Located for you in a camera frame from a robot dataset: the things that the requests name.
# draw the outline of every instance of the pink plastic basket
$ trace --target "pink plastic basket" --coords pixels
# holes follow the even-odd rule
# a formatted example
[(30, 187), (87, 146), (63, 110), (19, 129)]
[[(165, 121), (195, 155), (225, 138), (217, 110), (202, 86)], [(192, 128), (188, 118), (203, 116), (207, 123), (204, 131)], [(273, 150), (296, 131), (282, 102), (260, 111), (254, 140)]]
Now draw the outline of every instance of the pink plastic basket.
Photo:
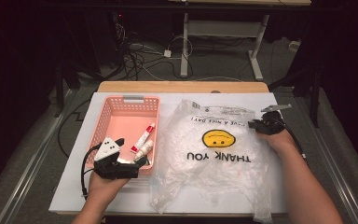
[[(124, 145), (121, 147), (119, 157), (126, 161), (133, 161), (135, 154), (130, 151), (130, 148), (138, 141), (146, 128), (155, 123), (156, 128), (147, 138), (154, 142), (153, 149), (147, 154), (150, 165), (141, 167), (139, 171), (140, 175), (151, 175), (157, 137), (158, 112), (159, 98), (155, 96), (106, 97), (89, 148), (100, 144), (106, 136), (114, 140), (124, 138)], [(87, 158), (87, 167), (93, 167), (96, 153), (97, 151), (94, 151)]]

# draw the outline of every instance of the human arm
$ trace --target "human arm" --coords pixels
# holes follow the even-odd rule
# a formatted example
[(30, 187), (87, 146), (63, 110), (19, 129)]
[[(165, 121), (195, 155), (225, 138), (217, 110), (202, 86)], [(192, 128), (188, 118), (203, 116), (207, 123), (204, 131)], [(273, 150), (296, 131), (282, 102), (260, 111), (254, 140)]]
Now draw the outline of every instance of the human arm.
[(283, 130), (258, 136), (266, 139), (282, 160), (286, 204), (292, 222), (342, 223), (330, 197), (298, 153), (290, 133)]
[(128, 182), (129, 179), (102, 179), (92, 172), (89, 178), (89, 194), (87, 200), (72, 223), (101, 223), (103, 212), (115, 199), (118, 191)]

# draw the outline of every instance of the yellow smiley face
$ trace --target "yellow smiley face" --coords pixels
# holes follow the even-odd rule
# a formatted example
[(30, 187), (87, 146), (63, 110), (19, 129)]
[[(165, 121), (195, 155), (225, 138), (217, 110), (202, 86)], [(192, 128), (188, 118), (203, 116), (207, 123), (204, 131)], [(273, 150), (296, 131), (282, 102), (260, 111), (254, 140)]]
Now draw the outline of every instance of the yellow smiley face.
[(206, 147), (229, 147), (235, 143), (235, 137), (224, 130), (210, 130), (202, 136)]

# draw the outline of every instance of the white tabletop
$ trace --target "white tabletop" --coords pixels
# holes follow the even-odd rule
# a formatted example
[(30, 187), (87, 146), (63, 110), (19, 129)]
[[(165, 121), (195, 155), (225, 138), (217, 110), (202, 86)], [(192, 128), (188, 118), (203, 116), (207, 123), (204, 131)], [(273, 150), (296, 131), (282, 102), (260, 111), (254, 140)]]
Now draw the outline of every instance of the white tabletop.
[[(104, 99), (108, 95), (158, 96), (160, 98), (159, 127), (165, 125), (169, 115), (183, 99), (194, 101), (200, 105), (245, 107), (254, 110), (257, 119), (262, 115), (260, 112), (262, 108), (277, 104), (272, 93), (96, 92), (92, 97), (89, 111), (63, 171), (60, 184), (54, 194), (49, 208), (51, 212), (76, 214), (81, 210), (85, 202), (84, 198), (81, 197), (81, 163), (90, 144)], [(149, 178), (149, 176), (140, 176), (137, 179), (132, 179), (108, 206), (106, 214), (161, 216), (150, 205)], [(88, 185), (89, 175), (85, 176), (85, 181), (86, 185)], [(268, 184), (271, 185), (272, 213), (286, 213), (282, 185), (282, 164), (274, 153), (268, 170)], [(249, 216), (252, 213), (252, 208), (247, 203), (244, 195), (236, 193), (222, 195), (219, 204), (211, 205), (206, 203), (196, 190), (184, 186), (162, 215), (211, 216), (217, 214), (221, 216)]]

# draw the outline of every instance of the white plastic bag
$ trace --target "white plastic bag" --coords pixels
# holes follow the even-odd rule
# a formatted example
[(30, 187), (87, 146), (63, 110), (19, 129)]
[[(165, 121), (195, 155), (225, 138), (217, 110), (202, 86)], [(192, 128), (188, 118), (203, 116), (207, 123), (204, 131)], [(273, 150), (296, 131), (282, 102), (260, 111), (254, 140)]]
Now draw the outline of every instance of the white plastic bag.
[(189, 185), (211, 204), (226, 193), (244, 194), (254, 220), (270, 222), (270, 150), (248, 128), (254, 116), (245, 108), (182, 101), (158, 133), (152, 206), (163, 213), (180, 188)]

